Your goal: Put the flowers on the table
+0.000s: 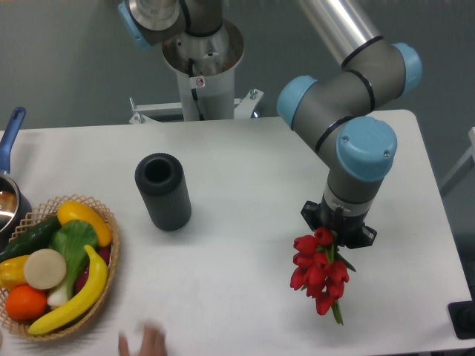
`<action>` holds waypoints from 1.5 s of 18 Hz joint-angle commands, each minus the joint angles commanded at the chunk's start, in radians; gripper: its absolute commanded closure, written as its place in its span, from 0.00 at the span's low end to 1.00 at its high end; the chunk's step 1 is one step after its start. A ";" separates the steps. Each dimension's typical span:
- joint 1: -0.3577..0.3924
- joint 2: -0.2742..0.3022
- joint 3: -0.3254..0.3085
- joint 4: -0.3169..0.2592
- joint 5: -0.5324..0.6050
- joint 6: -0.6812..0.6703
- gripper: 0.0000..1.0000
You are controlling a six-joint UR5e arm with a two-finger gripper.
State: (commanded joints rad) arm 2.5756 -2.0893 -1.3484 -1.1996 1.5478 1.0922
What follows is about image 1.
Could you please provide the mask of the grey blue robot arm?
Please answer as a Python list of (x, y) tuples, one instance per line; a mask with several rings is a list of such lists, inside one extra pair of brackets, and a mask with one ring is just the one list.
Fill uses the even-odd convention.
[[(387, 43), (356, 1), (299, 5), (341, 68), (323, 84), (299, 76), (278, 97), (278, 114), (329, 168), (322, 200), (301, 213), (311, 229), (334, 231), (339, 245), (367, 247), (376, 232), (364, 220), (397, 148), (393, 129), (371, 114), (414, 89), (422, 63), (407, 44)], [(221, 1), (122, 1), (118, 11), (138, 46), (161, 45), (185, 120), (237, 116), (243, 37), (224, 19)]]

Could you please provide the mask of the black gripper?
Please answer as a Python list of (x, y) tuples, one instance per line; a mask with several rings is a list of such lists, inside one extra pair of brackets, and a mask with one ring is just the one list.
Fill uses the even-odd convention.
[(341, 206), (331, 208), (322, 200), (320, 203), (306, 201), (301, 215), (312, 231), (327, 228), (336, 233), (335, 242), (342, 247), (370, 247), (377, 236), (374, 228), (366, 225), (368, 211), (362, 213), (345, 212)]

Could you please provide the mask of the person's hand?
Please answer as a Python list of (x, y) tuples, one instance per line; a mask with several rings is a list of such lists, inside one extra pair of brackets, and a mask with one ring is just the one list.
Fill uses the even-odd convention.
[[(145, 323), (142, 327), (143, 336), (140, 350), (137, 355), (142, 356), (166, 356), (166, 336), (164, 331), (151, 323)], [(124, 334), (119, 334), (118, 353), (120, 356), (131, 355), (128, 339)]]

